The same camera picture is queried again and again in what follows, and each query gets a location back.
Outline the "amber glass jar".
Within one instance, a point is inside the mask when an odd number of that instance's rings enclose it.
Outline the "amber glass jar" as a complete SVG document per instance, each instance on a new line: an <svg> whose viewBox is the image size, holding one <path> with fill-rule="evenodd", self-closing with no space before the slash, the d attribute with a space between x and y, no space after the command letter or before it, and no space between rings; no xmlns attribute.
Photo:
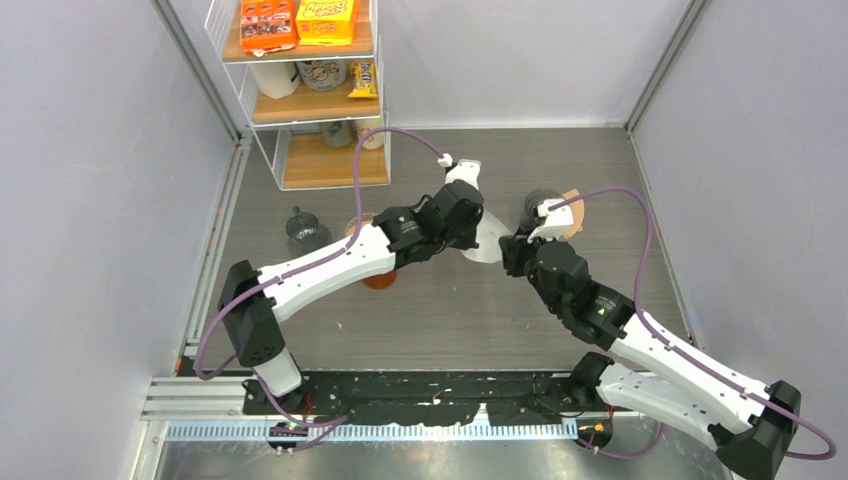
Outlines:
<svg viewBox="0 0 848 480"><path fill-rule="evenodd" d="M373 275L362 280L362 283L373 290L384 290L390 287L397 278L396 271L390 271L384 274Z"/></svg>

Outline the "printed white mug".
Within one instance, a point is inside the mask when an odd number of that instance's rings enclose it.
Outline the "printed white mug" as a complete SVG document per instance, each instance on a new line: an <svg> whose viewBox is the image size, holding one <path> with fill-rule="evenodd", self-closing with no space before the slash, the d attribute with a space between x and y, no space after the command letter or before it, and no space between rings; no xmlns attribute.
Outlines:
<svg viewBox="0 0 848 480"><path fill-rule="evenodd" d="M344 60L300 61L296 67L302 82L319 92L333 90L347 79L348 69Z"/></svg>

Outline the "white paper coffee filter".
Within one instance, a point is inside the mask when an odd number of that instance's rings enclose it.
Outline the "white paper coffee filter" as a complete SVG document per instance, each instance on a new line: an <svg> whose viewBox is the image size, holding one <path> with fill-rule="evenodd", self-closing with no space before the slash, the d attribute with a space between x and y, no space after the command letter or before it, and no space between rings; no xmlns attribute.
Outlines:
<svg viewBox="0 0 848 480"><path fill-rule="evenodd" d="M499 240L502 237L511 236L512 232L504 223L488 210L485 210L476 229L476 247L463 250L462 255L466 259L477 263L501 263L502 251Z"/></svg>

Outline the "white paper roll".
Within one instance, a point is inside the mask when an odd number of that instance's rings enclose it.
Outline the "white paper roll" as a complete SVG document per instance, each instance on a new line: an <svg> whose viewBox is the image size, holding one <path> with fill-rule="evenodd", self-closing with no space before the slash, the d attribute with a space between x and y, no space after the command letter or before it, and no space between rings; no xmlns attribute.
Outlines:
<svg viewBox="0 0 848 480"><path fill-rule="evenodd" d="M254 63L250 69L260 92L274 100L293 94L301 84L294 62Z"/></svg>

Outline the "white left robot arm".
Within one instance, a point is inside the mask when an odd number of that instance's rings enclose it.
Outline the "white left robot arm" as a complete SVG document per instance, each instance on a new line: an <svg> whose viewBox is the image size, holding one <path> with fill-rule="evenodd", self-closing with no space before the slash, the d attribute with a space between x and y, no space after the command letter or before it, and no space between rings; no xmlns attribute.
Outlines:
<svg viewBox="0 0 848 480"><path fill-rule="evenodd" d="M298 412L307 398L281 324L308 304L366 278L429 261L446 248L476 247L484 198L454 180L413 207L391 207L346 237L308 255L261 269L233 265L219 301L238 363L268 387L280 412Z"/></svg>

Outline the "white patterned cup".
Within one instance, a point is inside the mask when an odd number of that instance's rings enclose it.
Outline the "white patterned cup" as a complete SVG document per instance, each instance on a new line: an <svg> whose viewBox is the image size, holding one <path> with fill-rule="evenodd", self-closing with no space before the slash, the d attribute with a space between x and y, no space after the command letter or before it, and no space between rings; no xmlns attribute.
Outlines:
<svg viewBox="0 0 848 480"><path fill-rule="evenodd" d="M375 150L384 146L385 134L383 132L371 133L372 130L382 126L382 119L377 117L354 121L358 142L362 144L363 149Z"/></svg>

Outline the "small dark glass cup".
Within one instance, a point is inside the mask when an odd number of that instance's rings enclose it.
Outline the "small dark glass cup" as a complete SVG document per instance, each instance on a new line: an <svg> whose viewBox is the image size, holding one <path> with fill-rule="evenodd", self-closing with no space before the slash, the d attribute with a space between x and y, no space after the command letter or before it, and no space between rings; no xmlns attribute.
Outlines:
<svg viewBox="0 0 848 480"><path fill-rule="evenodd" d="M315 252L332 243L331 233L318 218L295 206L285 226L288 251L293 258Z"/></svg>

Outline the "brown paper filter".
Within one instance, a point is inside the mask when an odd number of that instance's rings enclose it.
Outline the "brown paper filter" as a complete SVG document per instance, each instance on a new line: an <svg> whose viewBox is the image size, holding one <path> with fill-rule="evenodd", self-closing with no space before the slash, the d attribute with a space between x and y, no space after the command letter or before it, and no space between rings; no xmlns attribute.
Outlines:
<svg viewBox="0 0 848 480"><path fill-rule="evenodd" d="M580 195L580 192L577 189L571 189L562 194L562 197L565 200L573 199ZM583 230L583 222L585 219L585 203L583 200L574 201L568 204L568 207L571 210L573 223L569 227L569 229L564 233L563 239L569 240L574 235L580 233Z"/></svg>

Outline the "round wooden dripper stand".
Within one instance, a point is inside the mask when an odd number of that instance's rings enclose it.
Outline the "round wooden dripper stand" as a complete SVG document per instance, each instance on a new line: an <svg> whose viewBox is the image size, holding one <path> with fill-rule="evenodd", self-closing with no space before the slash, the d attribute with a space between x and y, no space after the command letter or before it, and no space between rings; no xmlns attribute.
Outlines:
<svg viewBox="0 0 848 480"><path fill-rule="evenodd" d="M360 218L360 219L357 219L357 217L356 217L356 216L354 216L354 217L353 217L353 218L352 218L352 219L351 219L351 220L350 220L350 221L346 224L345 231L344 231L344 236L345 236L345 237L353 236L353 235L354 235L354 233L356 232L357 228L361 227L362 225L370 224L370 223L373 221L374 216L375 216L375 214L374 214L374 213L372 213L372 212L364 212L364 213L361 215L361 218Z"/></svg>

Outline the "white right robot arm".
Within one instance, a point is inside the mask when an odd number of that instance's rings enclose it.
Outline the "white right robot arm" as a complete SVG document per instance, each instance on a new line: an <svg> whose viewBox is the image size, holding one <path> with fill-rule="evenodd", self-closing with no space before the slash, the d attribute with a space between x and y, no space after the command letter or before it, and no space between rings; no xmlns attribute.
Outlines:
<svg viewBox="0 0 848 480"><path fill-rule="evenodd" d="M775 478L798 429L795 387L748 377L678 338L593 280L566 242L514 235L498 244L506 274L526 278L573 336L599 349L573 372L577 406L637 410L701 441L745 479Z"/></svg>

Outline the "yellow candy bag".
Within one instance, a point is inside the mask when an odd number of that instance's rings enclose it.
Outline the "yellow candy bag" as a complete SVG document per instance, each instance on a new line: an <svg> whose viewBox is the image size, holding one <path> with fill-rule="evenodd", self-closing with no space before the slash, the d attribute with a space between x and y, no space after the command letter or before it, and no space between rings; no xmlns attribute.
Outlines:
<svg viewBox="0 0 848 480"><path fill-rule="evenodd" d="M376 67L372 61L352 61L349 73L353 81L353 87L348 97L351 99L377 99L378 86L376 78Z"/></svg>

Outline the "yellow snack box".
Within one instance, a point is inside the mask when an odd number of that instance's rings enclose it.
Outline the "yellow snack box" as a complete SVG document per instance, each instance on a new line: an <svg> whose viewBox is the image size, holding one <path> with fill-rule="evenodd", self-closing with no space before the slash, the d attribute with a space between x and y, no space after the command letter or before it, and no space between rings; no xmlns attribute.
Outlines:
<svg viewBox="0 0 848 480"><path fill-rule="evenodd" d="M299 41L306 46L351 45L357 15L356 0L301 1L295 20Z"/></svg>

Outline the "orange snack box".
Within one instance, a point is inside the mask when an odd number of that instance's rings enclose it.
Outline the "orange snack box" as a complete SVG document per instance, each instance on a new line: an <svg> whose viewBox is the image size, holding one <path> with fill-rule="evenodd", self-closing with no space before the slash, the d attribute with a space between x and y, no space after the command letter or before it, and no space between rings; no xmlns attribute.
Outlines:
<svg viewBox="0 0 848 480"><path fill-rule="evenodd" d="M295 5L289 0L244 0L241 2L239 40L248 55L291 50L297 46Z"/></svg>

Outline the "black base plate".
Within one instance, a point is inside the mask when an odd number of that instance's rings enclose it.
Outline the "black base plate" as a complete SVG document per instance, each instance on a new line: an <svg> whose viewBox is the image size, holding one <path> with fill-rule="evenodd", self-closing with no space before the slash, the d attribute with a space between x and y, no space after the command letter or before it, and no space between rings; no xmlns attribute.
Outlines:
<svg viewBox="0 0 848 480"><path fill-rule="evenodd" d="M552 425L617 408L567 373L552 371L308 371L276 401L246 380L248 416L288 413L308 423L465 426L484 411L493 426Z"/></svg>

